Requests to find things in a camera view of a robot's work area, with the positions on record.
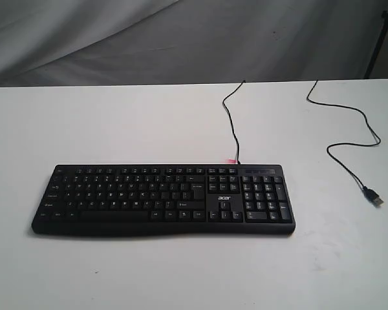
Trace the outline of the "grey backdrop cloth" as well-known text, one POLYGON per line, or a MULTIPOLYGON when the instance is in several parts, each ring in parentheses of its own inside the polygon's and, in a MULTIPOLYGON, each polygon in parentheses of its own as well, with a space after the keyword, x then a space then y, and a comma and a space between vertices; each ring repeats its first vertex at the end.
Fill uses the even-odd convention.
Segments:
POLYGON ((388 1, 0 1, 0 87, 362 78, 388 1))

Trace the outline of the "small red tag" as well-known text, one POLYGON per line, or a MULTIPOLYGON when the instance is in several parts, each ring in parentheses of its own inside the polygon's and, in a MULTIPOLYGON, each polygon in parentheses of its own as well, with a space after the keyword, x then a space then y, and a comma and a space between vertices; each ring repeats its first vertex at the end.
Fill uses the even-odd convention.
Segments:
POLYGON ((236 159, 231 159, 231 158, 226 159, 224 162, 225 164, 232 164, 232 165, 238 164, 238 161, 236 159))

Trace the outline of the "black acer keyboard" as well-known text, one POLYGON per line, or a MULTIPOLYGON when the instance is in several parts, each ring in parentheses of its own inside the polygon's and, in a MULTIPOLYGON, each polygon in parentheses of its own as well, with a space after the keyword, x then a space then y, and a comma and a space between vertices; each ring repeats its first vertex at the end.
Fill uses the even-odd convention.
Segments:
POLYGON ((57 165, 36 234, 292 234, 280 165, 57 165))

